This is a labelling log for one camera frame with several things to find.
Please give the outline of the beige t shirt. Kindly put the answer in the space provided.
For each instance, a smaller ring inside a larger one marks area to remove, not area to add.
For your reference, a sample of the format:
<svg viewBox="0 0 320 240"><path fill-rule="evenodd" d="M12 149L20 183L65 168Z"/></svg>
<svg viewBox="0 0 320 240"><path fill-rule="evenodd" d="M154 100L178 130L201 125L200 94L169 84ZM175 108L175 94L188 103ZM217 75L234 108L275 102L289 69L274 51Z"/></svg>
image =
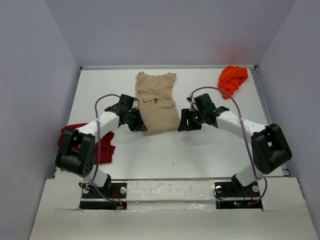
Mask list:
<svg viewBox="0 0 320 240"><path fill-rule="evenodd" d="M176 131L180 118L172 91L176 73L148 75L139 72L136 76L135 96L139 100L142 120L147 128L145 136Z"/></svg>

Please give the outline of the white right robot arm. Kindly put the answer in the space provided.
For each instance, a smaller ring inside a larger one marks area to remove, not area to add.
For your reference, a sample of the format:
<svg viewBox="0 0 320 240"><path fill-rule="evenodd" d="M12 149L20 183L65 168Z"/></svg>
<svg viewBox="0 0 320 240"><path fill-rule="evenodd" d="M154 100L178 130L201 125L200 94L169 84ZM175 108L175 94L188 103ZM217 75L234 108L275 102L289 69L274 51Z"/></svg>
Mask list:
<svg viewBox="0 0 320 240"><path fill-rule="evenodd" d="M187 100L190 107L181 110L178 132L201 130L202 125L207 124L244 140L250 163L231 178L230 190L235 196L242 196L253 182L292 158L292 151L279 125L255 123L225 106L216 107L207 93L190 96Z"/></svg>

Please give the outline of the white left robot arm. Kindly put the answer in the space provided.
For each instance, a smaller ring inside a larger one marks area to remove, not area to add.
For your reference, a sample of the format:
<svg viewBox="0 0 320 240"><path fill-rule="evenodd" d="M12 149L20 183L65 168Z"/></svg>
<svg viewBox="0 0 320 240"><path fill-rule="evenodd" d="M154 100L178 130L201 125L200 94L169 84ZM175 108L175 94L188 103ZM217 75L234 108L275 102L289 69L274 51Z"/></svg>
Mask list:
<svg viewBox="0 0 320 240"><path fill-rule="evenodd" d="M117 97L118 102L98 113L98 103L107 97ZM146 132L139 109L140 101L126 94L107 94L94 104L95 119L76 129L68 128L61 136L55 166L75 174L92 186L97 196L110 194L112 178L100 170L102 138L113 130L128 125L131 132Z"/></svg>

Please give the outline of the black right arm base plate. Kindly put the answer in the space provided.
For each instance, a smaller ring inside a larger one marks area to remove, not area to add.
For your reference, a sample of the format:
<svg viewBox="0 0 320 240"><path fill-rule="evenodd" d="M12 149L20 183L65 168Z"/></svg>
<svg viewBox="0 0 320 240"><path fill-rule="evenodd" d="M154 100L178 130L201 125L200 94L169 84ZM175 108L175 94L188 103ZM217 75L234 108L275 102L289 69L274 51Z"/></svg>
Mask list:
<svg viewBox="0 0 320 240"><path fill-rule="evenodd" d="M241 189L232 188L231 181L214 183L213 196L217 210L263 209L258 182Z"/></svg>

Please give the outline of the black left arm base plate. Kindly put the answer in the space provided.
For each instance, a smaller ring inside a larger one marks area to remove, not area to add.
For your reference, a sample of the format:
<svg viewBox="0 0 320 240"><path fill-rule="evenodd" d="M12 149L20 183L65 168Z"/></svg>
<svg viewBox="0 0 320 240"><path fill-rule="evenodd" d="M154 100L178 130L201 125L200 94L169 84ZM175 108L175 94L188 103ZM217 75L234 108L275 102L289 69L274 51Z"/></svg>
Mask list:
<svg viewBox="0 0 320 240"><path fill-rule="evenodd" d="M126 210L128 183L125 181L113 181L108 192L96 189L86 182L79 182L81 199L79 207L82 210Z"/></svg>

